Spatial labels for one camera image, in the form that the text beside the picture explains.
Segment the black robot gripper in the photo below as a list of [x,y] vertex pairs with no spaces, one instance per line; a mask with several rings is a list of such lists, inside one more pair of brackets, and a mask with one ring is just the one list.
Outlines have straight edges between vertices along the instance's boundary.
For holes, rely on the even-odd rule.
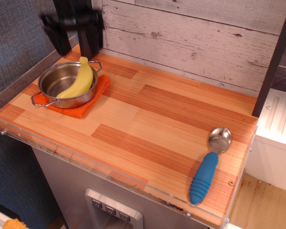
[[103,48],[102,11],[90,0],[54,0],[55,12],[40,18],[56,51],[64,56],[72,49],[66,31],[78,31],[81,56],[94,58]]

